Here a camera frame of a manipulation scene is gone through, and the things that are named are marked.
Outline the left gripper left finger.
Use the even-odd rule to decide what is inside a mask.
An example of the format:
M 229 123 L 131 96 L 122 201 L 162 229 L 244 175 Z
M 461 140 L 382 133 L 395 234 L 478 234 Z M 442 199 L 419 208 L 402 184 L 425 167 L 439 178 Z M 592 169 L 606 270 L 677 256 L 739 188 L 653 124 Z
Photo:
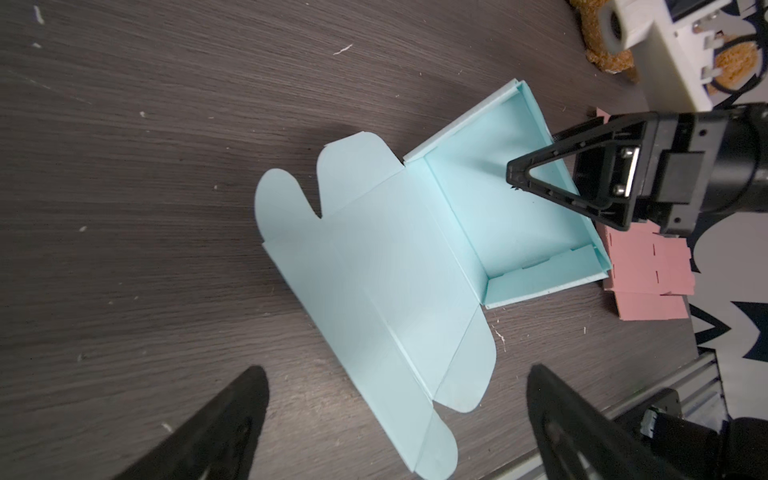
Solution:
M 247 479 L 266 418 L 265 370 L 251 366 L 119 479 Z

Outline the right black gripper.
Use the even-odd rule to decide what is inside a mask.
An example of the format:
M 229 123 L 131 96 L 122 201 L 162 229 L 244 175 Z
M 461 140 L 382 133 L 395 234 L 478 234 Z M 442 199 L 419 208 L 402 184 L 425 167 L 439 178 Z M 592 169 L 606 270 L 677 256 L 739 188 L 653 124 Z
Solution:
M 701 214 L 729 209 L 728 145 L 722 111 L 597 116 L 509 161 L 506 181 L 619 231 L 651 221 L 686 236 Z M 580 194 L 551 184 L 552 163 L 565 165 Z

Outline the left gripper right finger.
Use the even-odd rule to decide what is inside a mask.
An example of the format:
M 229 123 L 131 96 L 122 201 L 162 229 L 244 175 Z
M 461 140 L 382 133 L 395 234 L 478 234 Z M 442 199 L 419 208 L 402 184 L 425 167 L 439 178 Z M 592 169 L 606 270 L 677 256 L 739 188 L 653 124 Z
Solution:
M 528 373 L 526 402 L 549 479 L 587 479 L 584 462 L 603 479 L 683 477 L 543 364 L 533 365 Z

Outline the light blue paper box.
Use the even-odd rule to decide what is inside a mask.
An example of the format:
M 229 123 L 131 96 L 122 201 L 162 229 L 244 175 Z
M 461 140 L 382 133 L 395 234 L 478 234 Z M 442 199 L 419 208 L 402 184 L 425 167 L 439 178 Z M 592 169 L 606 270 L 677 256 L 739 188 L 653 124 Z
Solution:
M 320 206 L 274 168 L 254 199 L 263 246 L 407 467 L 447 479 L 496 362 L 485 311 L 604 279 L 592 222 L 511 187 L 507 164 L 552 141 L 511 81 L 404 157 L 359 132 L 316 164 Z

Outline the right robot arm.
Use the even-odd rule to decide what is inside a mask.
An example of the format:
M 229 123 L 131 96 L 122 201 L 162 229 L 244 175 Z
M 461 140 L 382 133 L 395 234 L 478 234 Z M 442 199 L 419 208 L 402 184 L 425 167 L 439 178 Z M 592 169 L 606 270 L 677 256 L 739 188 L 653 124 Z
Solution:
M 576 212 L 608 236 L 648 222 L 685 237 L 703 214 L 767 209 L 767 107 L 618 115 L 560 132 L 511 160 L 506 180 Z M 713 431 L 637 407 L 613 422 L 544 365 L 529 372 L 529 419 L 551 479 L 763 479 L 767 424 L 738 418 Z

